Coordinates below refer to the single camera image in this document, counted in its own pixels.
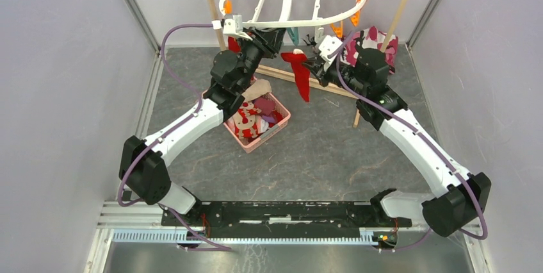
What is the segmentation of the red sock with white pompom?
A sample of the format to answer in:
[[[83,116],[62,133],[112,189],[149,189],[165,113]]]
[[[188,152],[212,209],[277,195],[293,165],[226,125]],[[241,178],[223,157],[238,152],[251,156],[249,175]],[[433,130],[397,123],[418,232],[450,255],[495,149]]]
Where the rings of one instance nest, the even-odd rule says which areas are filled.
[[[290,64],[298,93],[300,94],[300,97],[308,103],[310,101],[310,71],[303,65],[303,63],[308,60],[307,56],[301,49],[283,52],[280,56],[285,62]]]

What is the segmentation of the plain red sock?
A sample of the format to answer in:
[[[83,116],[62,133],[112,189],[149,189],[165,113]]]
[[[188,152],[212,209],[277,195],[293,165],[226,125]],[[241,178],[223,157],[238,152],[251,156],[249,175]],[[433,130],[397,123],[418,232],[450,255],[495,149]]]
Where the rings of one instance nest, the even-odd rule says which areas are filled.
[[[239,53],[241,51],[238,41],[234,37],[227,37],[227,45],[228,49],[234,53]]]

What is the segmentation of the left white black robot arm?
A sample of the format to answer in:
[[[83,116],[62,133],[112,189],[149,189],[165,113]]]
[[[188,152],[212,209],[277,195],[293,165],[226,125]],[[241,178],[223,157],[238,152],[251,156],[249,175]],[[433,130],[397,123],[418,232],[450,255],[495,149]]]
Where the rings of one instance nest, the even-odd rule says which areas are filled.
[[[197,94],[197,103],[189,111],[151,136],[130,136],[124,142],[120,186],[128,186],[148,205],[162,204],[175,210],[185,226],[200,221],[199,199],[172,182],[168,166],[199,137],[235,114],[261,60],[278,55],[286,29],[248,28],[244,32],[248,39],[241,41],[240,52],[225,50],[214,57],[210,86]]]

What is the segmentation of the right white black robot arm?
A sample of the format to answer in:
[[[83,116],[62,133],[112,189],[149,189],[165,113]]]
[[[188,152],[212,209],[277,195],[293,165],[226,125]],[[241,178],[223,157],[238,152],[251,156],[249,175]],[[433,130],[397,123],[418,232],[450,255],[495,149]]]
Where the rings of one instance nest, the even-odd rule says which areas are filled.
[[[491,181],[473,174],[451,157],[421,126],[408,104],[387,84],[390,66],[376,49],[357,51],[355,65],[322,51],[303,62],[319,84],[334,84],[356,97],[361,117],[388,138],[415,166],[430,194],[408,194],[392,189],[379,195],[370,209],[378,227],[395,218],[423,220],[436,234],[447,237],[459,231],[485,240],[489,230],[484,210]]]

